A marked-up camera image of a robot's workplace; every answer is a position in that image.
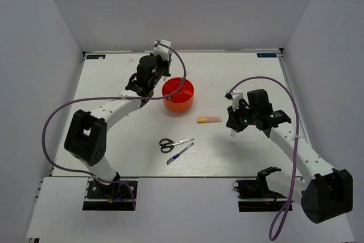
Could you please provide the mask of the orange capped glue stick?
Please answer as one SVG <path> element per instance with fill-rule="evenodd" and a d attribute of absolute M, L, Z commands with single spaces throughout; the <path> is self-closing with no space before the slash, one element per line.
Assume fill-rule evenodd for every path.
<path fill-rule="evenodd" d="M 235 137 L 235 136 L 237 135 L 237 132 L 236 132 L 236 131 L 234 131 L 234 130 L 231 130 L 230 135 L 231 135 L 232 137 Z"/>

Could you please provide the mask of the yellow orange highlighter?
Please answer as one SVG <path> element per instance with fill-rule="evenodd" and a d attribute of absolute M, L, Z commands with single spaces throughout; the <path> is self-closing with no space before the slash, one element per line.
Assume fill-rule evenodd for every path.
<path fill-rule="evenodd" d="M 197 117 L 196 121 L 197 123 L 219 123 L 222 122 L 222 117 L 221 116 Z"/>

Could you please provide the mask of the black handled scissors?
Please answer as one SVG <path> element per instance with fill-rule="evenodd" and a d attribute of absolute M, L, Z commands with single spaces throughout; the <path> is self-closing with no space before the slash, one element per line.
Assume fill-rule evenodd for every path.
<path fill-rule="evenodd" d="M 175 146 L 182 145 L 182 144 L 188 143 L 188 142 L 192 142 L 194 140 L 195 140 L 194 138 L 190 138 L 190 139 L 184 139 L 184 140 L 175 142 L 171 139 L 163 138 L 159 141 L 160 151 L 162 153 L 169 153 L 174 149 Z"/>

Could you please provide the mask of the blue ballpoint pen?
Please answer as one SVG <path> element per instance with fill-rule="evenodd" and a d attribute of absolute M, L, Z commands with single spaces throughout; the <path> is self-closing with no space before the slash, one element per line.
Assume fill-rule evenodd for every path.
<path fill-rule="evenodd" d="M 171 164 L 173 161 L 175 161 L 178 157 L 180 157 L 184 152 L 186 152 L 188 149 L 190 149 L 192 146 L 194 145 L 194 143 L 190 143 L 188 146 L 186 146 L 185 148 L 183 148 L 179 153 L 177 153 L 176 155 L 172 156 L 171 158 L 169 158 L 169 160 L 166 161 L 166 165 Z"/>

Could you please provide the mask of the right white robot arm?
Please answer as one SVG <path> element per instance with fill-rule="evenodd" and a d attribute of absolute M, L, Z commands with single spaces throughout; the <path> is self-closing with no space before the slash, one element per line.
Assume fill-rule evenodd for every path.
<path fill-rule="evenodd" d="M 255 126 L 296 163 L 302 178 L 295 180 L 292 200 L 301 205 L 311 222 L 318 224 L 352 211 L 352 175 L 346 169 L 334 168 L 300 139 L 289 116 L 273 110 L 264 89 L 248 92 L 247 99 L 238 89 L 225 97 L 231 101 L 226 126 L 232 133 Z"/>

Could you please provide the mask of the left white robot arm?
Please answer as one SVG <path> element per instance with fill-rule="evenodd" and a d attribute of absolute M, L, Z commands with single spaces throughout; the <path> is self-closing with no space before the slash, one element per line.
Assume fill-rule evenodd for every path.
<path fill-rule="evenodd" d="M 159 80 L 171 75 L 171 61 L 170 53 L 141 57 L 136 72 L 118 98 L 92 111 L 78 110 L 72 117 L 64 148 L 96 176 L 101 191 L 108 197 L 119 193 L 120 182 L 105 157 L 107 132 L 122 118 L 149 102 Z"/>

